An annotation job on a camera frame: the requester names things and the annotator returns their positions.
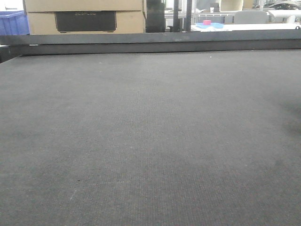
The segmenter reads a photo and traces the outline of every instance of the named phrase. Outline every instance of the black metal post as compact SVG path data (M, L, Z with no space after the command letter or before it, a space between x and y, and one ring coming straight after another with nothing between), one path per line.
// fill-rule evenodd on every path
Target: black metal post
M186 11L186 31L191 31L191 11L192 11L192 0L187 0L187 11Z
M179 0L174 0L174 25L173 32L179 31Z

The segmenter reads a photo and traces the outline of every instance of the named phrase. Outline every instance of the metal pole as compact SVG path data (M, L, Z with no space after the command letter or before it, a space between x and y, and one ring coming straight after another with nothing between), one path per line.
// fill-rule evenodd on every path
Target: metal pole
M187 12L186 12L186 31L191 31L191 11L192 11L192 0L187 0Z
M174 25L173 32L179 31L179 0L174 0Z
M259 0L259 11L263 11L264 3L266 0Z

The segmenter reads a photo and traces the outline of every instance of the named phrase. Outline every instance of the gray carpet texture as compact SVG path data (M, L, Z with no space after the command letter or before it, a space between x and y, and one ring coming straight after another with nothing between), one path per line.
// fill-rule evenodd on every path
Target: gray carpet texture
M300 57L0 64L0 225L300 226Z

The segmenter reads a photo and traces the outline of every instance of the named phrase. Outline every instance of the pink cup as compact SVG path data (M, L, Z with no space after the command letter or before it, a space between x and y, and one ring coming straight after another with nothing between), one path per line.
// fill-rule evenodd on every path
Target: pink cup
M203 25L211 25L211 20L203 20Z

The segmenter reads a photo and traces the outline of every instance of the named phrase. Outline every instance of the blue tray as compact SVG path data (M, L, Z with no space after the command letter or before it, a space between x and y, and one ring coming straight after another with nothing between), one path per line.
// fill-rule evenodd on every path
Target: blue tray
M224 25L220 23L211 23L211 25L204 25L203 23L196 23L196 26L202 29L206 29L208 27L214 27L214 28L223 28Z

